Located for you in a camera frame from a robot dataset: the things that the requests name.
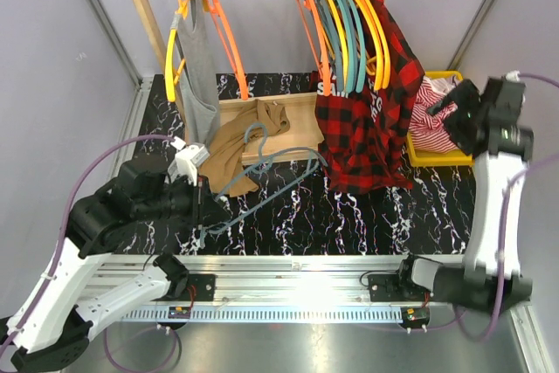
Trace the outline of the teal hanger with striped top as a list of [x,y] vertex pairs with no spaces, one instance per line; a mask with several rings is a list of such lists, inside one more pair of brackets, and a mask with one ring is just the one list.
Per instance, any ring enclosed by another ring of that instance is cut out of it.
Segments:
[[231,189],[232,186],[234,186],[236,183],[238,183],[243,176],[248,176],[251,173],[254,173],[254,174],[257,174],[257,175],[261,175],[263,173],[266,173],[273,166],[275,158],[283,157],[284,155],[288,155],[288,154],[294,153],[294,152],[308,153],[307,166],[306,166],[305,172],[302,175],[293,179],[292,182],[290,182],[289,184],[286,184],[282,189],[276,191],[273,195],[271,195],[268,198],[266,198],[265,200],[259,202],[258,204],[256,204],[252,208],[250,208],[248,211],[246,211],[245,213],[237,216],[233,220],[228,221],[228,222],[220,222],[219,224],[214,224],[211,227],[200,226],[198,228],[198,230],[199,230],[199,233],[200,233],[199,240],[200,240],[200,247],[201,248],[205,248],[205,240],[208,236],[219,236],[219,235],[221,235],[224,231],[228,230],[229,228],[231,228],[235,224],[239,223],[240,221],[242,221],[245,218],[247,218],[248,216],[252,215],[254,212],[258,211],[259,209],[261,209],[262,207],[264,207],[268,203],[272,202],[276,197],[283,195],[284,193],[288,192],[291,188],[294,188],[296,185],[300,184],[305,178],[307,178],[308,176],[311,176],[320,166],[328,166],[328,163],[326,162],[324,157],[317,150],[311,149],[311,148],[306,147],[306,146],[290,147],[290,148],[287,148],[287,149],[281,149],[280,151],[274,152],[270,155],[264,155],[263,154],[263,148],[266,145],[266,141],[267,141],[269,135],[268,135],[267,128],[263,123],[255,122],[245,131],[244,143],[247,144],[249,142],[250,135],[257,128],[261,128],[262,129],[262,134],[263,134],[262,137],[261,137],[259,147],[258,147],[258,158],[259,159],[255,163],[253,163],[250,166],[243,169],[238,175],[234,176],[220,190],[220,192],[216,196],[216,199],[218,201],[222,197],[224,197],[225,193],[228,192]]

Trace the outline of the red white striped tank top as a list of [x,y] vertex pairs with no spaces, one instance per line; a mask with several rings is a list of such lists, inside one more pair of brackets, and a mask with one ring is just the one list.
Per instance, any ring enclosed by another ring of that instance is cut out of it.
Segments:
[[434,153],[447,153],[457,149],[444,127],[444,119],[453,113],[457,106],[451,103],[434,116],[429,115],[427,109],[442,100],[459,83],[460,80],[455,75],[438,79],[424,76],[409,126],[415,149]]

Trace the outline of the tan tank top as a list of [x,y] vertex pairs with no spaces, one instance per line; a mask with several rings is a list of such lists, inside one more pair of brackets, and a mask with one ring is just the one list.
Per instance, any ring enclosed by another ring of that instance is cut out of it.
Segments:
[[212,193],[225,190],[226,195],[239,197],[259,189],[248,176],[242,176],[228,187],[229,182],[244,169],[245,132],[256,122],[265,126],[269,136],[283,134],[290,128],[283,105],[261,100],[244,104],[237,116],[217,131],[210,145],[210,156],[199,169],[200,174],[208,178]]

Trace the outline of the orange hanger with pink top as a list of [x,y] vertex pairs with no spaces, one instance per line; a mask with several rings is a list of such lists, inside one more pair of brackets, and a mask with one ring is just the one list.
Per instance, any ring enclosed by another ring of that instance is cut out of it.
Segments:
[[315,0],[296,0],[301,21],[307,34],[308,43],[313,54],[322,82],[322,96],[331,94],[331,69],[328,62],[328,48]]

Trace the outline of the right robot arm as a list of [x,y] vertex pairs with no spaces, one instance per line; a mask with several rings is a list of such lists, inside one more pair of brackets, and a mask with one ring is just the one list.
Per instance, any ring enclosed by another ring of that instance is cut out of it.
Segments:
[[396,290],[405,300],[424,292],[436,300],[487,314],[501,314],[529,300],[532,282],[521,275],[517,229],[523,181],[535,135],[519,123],[525,84],[490,78],[483,90],[464,79],[429,108],[455,110],[444,127],[455,145],[473,158],[476,182],[470,239],[459,266],[410,256],[400,264]]

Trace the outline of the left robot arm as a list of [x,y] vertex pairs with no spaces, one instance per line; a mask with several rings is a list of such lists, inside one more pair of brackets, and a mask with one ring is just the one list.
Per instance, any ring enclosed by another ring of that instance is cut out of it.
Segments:
[[141,155],[124,162],[115,178],[73,205],[47,284],[36,286],[17,314],[1,320],[2,345],[16,347],[11,358],[16,371],[62,370],[133,309],[151,300],[180,300],[187,293],[189,270],[164,252],[132,280],[91,300],[80,299],[133,224],[177,219],[202,228],[230,218],[206,177],[171,181],[159,157]]

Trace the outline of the yellow hanger with grey top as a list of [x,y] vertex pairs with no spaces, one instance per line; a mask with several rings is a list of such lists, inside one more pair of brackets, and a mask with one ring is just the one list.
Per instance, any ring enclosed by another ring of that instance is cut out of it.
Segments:
[[164,82],[167,100],[172,103],[176,101],[176,85],[179,82],[181,71],[184,69],[186,63],[185,59],[181,59],[178,67],[174,66],[174,51],[176,48],[178,22],[180,18],[186,18],[188,16],[189,2],[190,0],[177,0],[178,7],[175,11],[169,29],[169,37],[165,54]]

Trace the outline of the grey tank top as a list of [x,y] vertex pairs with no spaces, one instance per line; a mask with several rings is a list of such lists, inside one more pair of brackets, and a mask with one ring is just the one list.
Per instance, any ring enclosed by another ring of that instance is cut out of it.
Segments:
[[216,69],[210,52],[203,0],[188,0],[188,14],[174,24],[179,55],[185,65],[179,76],[187,138],[210,146],[220,127]]

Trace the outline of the orange hanger with tan top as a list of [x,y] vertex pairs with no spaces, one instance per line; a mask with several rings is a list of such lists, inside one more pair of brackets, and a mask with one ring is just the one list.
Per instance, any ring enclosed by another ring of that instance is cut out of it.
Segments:
[[206,10],[210,13],[226,56],[231,64],[231,69],[238,82],[240,97],[242,100],[248,100],[249,88],[246,81],[245,69],[225,11],[219,0],[204,0],[204,5]]

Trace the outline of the yellow plastic bin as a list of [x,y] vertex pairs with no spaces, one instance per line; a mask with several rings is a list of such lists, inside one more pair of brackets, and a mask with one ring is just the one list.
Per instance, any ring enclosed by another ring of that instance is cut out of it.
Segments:
[[[431,79],[447,78],[457,76],[461,82],[462,75],[457,71],[430,71],[425,76]],[[408,129],[406,137],[406,149],[412,167],[445,167],[445,166],[472,166],[473,159],[465,155],[458,148],[447,153],[434,153],[414,148],[411,133]]]

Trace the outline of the black marble mat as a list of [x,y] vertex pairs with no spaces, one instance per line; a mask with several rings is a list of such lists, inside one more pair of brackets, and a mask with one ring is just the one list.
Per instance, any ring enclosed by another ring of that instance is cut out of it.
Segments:
[[460,254],[473,220],[475,181],[468,167],[414,168],[410,189],[366,195],[336,192],[321,171],[277,162],[256,192],[227,202],[236,224],[200,240],[179,221],[137,224],[119,253],[179,255]]

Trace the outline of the red black plaid shirt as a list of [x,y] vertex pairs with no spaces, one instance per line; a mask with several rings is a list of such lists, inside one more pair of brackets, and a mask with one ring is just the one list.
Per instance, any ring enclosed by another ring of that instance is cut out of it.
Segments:
[[384,0],[369,0],[379,18],[390,54],[390,81],[374,89],[369,76],[360,92],[342,93],[331,79],[332,93],[323,96],[318,73],[314,114],[323,141],[318,151],[327,162],[324,172],[336,192],[362,195],[380,188],[410,189],[401,173],[403,147],[424,68],[410,48]]

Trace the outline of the bunch of empty hangers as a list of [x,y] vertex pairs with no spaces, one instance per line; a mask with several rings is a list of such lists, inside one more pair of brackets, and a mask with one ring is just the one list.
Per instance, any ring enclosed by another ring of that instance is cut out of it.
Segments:
[[318,15],[317,65],[327,81],[322,93],[358,93],[369,80],[374,91],[386,88],[391,66],[388,31],[372,0],[309,1],[308,8]]

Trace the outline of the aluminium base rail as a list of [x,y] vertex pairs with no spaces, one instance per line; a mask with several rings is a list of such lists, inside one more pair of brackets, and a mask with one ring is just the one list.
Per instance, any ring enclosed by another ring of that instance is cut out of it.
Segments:
[[445,256],[178,256],[183,283],[164,291],[155,262],[112,255],[79,291],[84,313],[115,321],[386,323],[455,306],[498,315],[522,304],[517,272],[470,268]]

